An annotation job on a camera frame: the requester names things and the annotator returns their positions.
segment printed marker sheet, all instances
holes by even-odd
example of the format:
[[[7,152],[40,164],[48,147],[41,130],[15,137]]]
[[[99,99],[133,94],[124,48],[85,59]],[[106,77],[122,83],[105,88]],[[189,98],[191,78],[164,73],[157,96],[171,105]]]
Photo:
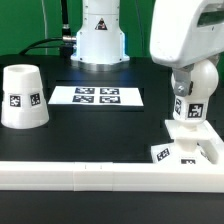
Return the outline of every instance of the printed marker sheet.
[[[49,104],[143,106],[138,88],[56,86]]]

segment black cable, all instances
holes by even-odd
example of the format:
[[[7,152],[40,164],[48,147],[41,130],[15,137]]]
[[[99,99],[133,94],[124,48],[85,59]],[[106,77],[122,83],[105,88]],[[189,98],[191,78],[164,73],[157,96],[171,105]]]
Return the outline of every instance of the black cable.
[[[19,54],[20,55],[25,55],[27,51],[29,51],[30,49],[33,49],[37,45],[44,44],[44,43],[49,43],[49,42],[53,42],[53,41],[62,41],[62,38],[61,37],[53,37],[53,38],[48,38],[48,39],[37,41],[37,42],[29,45],[24,50],[20,51]]]
[[[144,56],[145,55],[145,53],[144,53],[145,39],[144,39],[144,34],[143,34],[143,28],[142,28],[142,22],[141,22],[141,14],[140,14],[140,10],[139,10],[138,0],[135,0],[135,8],[136,8],[136,13],[137,13],[137,17],[138,17],[138,25],[139,25],[140,35],[141,35],[142,56]]]
[[[27,51],[32,50],[32,49],[45,49],[45,48],[60,48],[61,46],[37,46],[37,47],[29,47],[26,48]]]
[[[62,14],[62,36],[64,35],[71,35],[71,30],[68,23],[68,7],[67,7],[67,0],[61,0],[61,14]]]

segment black table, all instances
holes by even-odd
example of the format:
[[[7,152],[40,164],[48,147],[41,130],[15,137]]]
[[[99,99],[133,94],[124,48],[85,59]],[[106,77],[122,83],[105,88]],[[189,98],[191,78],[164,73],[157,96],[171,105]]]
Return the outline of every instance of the black table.
[[[44,95],[55,86],[137,87],[144,107],[48,105],[49,122],[38,128],[0,128],[1,161],[152,162],[150,147],[170,142],[171,70],[149,58],[128,69],[90,72],[57,56],[0,57],[7,65],[39,66]],[[224,137],[224,90],[211,96],[208,121]],[[223,223],[224,194],[155,192],[0,192],[1,223]]]

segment cable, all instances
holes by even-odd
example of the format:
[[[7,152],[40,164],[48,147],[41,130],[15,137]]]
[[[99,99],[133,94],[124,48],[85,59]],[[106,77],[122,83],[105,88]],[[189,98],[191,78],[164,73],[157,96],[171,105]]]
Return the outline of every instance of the cable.
[[[48,39],[48,23],[47,23],[45,1],[41,0],[41,3],[42,3],[42,10],[43,10],[43,18],[44,18],[44,36],[45,36],[45,39]]]
[[[26,52],[33,49],[42,49],[42,48],[60,48],[60,46],[37,46],[37,47],[28,47],[26,48]]]
[[[53,42],[53,41],[62,41],[62,38],[61,37],[54,37],[54,38],[48,38],[48,39],[45,39],[45,40],[37,41],[37,42],[29,45],[24,50],[20,51],[19,54],[20,55],[25,55],[27,51],[29,51],[30,49],[33,49],[37,45],[44,44],[44,43],[49,43],[49,42]]]
[[[69,35],[71,36],[71,29],[69,27],[68,22],[68,7],[67,7],[67,0],[61,0],[61,15],[62,15],[62,36]]]
[[[141,48],[142,48],[142,56],[144,56],[144,43],[145,43],[145,39],[144,39],[144,34],[143,34],[143,28],[142,28],[142,22],[141,22],[141,14],[140,14],[140,10],[139,10],[139,2],[138,0],[135,0],[135,8],[136,8],[136,13],[137,13],[137,18],[138,18],[138,25],[139,25],[139,30],[140,30],[140,35],[141,35]]]

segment white cup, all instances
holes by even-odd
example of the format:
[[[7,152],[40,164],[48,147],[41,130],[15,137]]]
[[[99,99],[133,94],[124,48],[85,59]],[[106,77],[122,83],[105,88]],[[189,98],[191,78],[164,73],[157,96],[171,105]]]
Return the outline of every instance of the white cup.
[[[27,129],[48,122],[40,71],[34,65],[11,65],[4,68],[4,97],[1,123],[9,128]]]

